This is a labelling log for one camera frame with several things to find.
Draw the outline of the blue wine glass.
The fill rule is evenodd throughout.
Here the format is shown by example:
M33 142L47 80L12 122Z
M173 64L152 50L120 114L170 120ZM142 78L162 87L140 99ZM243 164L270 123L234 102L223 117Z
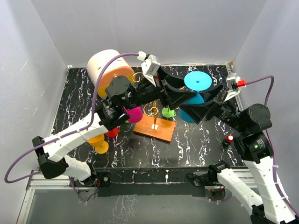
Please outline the blue wine glass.
M184 78L185 85L195 91L196 96L187 100L185 104L203 104L206 102L204 99L204 94L199 93L199 91L205 91L212 85L212 78L202 71L192 71L189 72Z

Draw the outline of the magenta wine glass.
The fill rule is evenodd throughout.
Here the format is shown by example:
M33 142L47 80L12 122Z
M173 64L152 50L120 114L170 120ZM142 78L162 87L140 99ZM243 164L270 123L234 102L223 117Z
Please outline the magenta wine glass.
M130 118L128 119L128 122L138 123L139 121L141 121L141 119L143 117L143 111L140 107L136 107L136 108L131 109L131 110L128 110L128 109L125 108L124 110L130 116Z

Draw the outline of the red wine glass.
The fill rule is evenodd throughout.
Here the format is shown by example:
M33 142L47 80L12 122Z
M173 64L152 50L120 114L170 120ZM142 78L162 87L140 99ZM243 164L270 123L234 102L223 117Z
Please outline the red wine glass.
M109 138L114 138L114 137L116 137L118 135L118 133L119 133L119 128L116 127L114 129L112 129L111 131L108 131L106 133L106 136L109 137Z

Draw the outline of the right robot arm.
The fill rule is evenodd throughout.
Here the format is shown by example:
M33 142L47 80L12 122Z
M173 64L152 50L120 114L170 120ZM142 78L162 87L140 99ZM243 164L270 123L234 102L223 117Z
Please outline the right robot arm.
M180 109L196 123L217 117L239 133L234 146L253 176L259 194L252 191L225 162L209 165L203 175L187 174L194 186L211 183L225 186L246 208L254 224L297 224L299 214L292 208L277 175L274 149L264 132L272 126L269 108L253 104L237 112L226 100L228 91L220 91L203 104L184 104Z

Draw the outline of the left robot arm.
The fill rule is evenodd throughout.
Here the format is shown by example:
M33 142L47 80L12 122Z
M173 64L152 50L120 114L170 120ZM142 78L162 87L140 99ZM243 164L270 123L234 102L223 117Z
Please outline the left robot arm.
M68 153L92 138L105 134L129 120L129 110L160 100L170 109L180 107L195 96L184 91L183 79L168 75L161 68L154 75L154 83L143 80L135 88L127 76L114 76L105 89L107 98L91 112L67 129L42 139L32 140L39 168L46 179L67 175L76 178L85 186L92 186L97 173L92 164L68 156Z

